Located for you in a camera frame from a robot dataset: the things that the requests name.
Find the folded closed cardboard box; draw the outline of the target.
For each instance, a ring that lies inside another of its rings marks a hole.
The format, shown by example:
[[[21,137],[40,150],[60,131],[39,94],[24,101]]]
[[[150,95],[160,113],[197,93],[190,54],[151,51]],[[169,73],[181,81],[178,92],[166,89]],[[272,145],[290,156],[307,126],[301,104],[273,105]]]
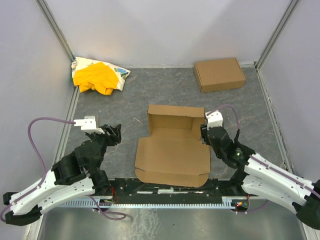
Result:
[[[198,61],[194,64],[194,73],[202,93],[238,89],[246,82],[235,57]]]

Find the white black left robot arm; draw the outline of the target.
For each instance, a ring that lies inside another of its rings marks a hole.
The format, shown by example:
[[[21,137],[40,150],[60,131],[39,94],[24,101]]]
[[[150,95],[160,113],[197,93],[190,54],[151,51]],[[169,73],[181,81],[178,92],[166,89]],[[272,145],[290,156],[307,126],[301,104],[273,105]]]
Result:
[[[1,220],[9,225],[26,226],[72,199],[104,195],[110,188],[105,170],[101,170],[107,147],[121,143],[121,124],[105,124],[87,133],[88,140],[76,147],[30,187],[20,192],[7,192],[3,203],[7,209]]]

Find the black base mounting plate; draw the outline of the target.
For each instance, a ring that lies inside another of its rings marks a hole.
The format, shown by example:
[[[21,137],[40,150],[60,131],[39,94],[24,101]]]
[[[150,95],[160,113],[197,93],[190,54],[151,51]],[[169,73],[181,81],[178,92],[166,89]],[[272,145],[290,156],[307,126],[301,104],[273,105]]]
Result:
[[[109,189],[104,193],[92,193],[93,197],[132,197],[135,194],[205,194],[214,197],[247,197],[239,183],[230,179],[209,178],[200,187],[175,186],[159,183],[145,183],[138,178],[110,178]]]

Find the aluminium frame rail front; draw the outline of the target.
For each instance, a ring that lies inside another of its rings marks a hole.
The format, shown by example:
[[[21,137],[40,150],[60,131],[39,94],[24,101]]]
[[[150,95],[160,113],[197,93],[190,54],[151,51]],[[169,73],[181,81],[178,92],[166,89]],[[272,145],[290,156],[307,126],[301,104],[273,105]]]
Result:
[[[261,196],[262,194],[267,194],[274,192],[276,189],[271,188],[269,185],[264,183],[257,185],[253,182],[246,184],[244,181],[237,183],[240,184],[242,189],[249,195]],[[110,188],[110,181],[106,176],[93,176],[86,177],[83,179],[69,179],[68,181],[63,181],[61,179],[56,180],[55,176],[46,176],[43,183],[38,183],[37,188],[46,191],[59,191],[67,187],[73,187],[75,189],[85,188],[88,193],[105,193]]]

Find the left aluminium corner post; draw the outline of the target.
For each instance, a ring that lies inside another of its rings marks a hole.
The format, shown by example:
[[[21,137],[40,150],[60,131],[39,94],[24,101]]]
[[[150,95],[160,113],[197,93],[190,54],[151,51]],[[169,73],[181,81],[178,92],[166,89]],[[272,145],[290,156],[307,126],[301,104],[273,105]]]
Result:
[[[46,0],[35,0],[35,3],[39,7],[40,11],[42,12],[43,16],[45,17],[47,23],[49,24],[52,32],[54,33],[55,37],[57,38],[59,44],[62,47],[62,50],[66,53],[68,59],[73,62],[75,59],[75,55],[68,44],[67,39],[65,38],[61,28],[59,27],[48,3]]]

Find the cardboard box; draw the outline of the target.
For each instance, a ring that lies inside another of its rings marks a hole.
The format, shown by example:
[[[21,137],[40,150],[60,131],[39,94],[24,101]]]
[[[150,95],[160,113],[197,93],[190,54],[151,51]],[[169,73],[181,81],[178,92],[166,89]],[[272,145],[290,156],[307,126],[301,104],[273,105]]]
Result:
[[[202,93],[238,89],[246,82],[235,57],[198,61],[194,64],[194,73]]]
[[[202,143],[202,107],[150,104],[148,137],[138,140],[135,174],[143,183],[199,188],[211,171],[210,147]]]

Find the aluminium corner post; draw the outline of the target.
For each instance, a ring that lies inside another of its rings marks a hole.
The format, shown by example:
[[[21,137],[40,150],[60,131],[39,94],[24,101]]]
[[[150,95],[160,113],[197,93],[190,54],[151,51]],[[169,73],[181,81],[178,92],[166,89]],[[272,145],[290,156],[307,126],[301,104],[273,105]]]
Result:
[[[284,13],[282,14],[276,28],[272,32],[266,46],[264,47],[262,53],[260,54],[259,59],[255,63],[255,69],[258,71],[265,61],[267,60],[270,52],[272,51],[273,47],[275,46],[278,38],[280,37],[281,33],[285,29],[287,23],[289,22],[291,16],[293,15],[297,5],[300,3],[300,0],[290,0],[288,6],[286,7]]]
[[[54,33],[55,37],[57,38],[59,44],[62,47],[62,50],[66,53],[68,59],[73,62],[75,59],[75,55],[68,44],[67,39],[65,38],[61,28],[59,27],[48,3],[46,0],[35,0],[35,3],[39,7],[40,11],[42,12],[43,16],[45,17],[47,23],[49,24],[52,32]]]

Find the yellow cloth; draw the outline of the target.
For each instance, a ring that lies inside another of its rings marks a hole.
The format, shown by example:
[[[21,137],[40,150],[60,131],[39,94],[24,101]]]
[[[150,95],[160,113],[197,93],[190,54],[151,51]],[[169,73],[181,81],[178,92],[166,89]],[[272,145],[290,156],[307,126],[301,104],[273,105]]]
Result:
[[[77,70],[73,76],[73,83],[81,93],[93,90],[108,96],[117,89],[119,82],[117,74],[102,62]]]

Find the right aluminium corner post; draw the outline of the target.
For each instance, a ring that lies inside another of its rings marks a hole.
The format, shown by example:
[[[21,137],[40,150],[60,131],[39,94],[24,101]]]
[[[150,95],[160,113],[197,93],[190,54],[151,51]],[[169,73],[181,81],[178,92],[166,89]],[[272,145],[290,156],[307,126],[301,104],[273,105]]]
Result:
[[[262,53],[260,54],[259,59],[255,63],[255,69],[258,71],[265,61],[267,60],[270,52],[272,51],[273,47],[275,46],[278,38],[280,37],[281,33],[285,29],[287,23],[289,22],[291,16],[293,15],[297,5],[300,3],[300,0],[290,0],[288,6],[286,7],[284,13],[282,14],[276,28],[272,32],[266,46],[264,47]]]

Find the floral patterned cloth bag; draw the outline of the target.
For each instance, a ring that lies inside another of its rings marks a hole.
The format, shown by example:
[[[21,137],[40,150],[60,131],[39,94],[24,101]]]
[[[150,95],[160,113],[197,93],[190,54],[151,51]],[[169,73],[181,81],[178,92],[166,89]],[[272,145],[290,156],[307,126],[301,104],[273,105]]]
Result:
[[[117,89],[115,90],[122,91],[125,85],[126,78],[130,75],[131,71],[123,67],[111,64],[109,62],[104,62],[100,60],[94,60],[94,59],[85,58],[85,57],[76,57],[75,60],[71,63],[72,80],[75,73],[78,70],[82,70],[84,68],[87,68],[90,65],[97,64],[97,63],[103,63],[106,66],[109,66],[117,74],[117,76],[119,77],[119,83],[117,84]]]

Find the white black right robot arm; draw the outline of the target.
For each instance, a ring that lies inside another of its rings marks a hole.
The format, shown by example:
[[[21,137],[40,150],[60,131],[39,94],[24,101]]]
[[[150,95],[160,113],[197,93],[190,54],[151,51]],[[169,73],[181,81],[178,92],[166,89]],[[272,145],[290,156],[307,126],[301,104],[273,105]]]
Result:
[[[305,225],[320,228],[320,182],[298,177],[231,139],[222,126],[200,126],[204,143],[216,157],[235,169],[231,180],[248,195],[262,197],[295,214]]]

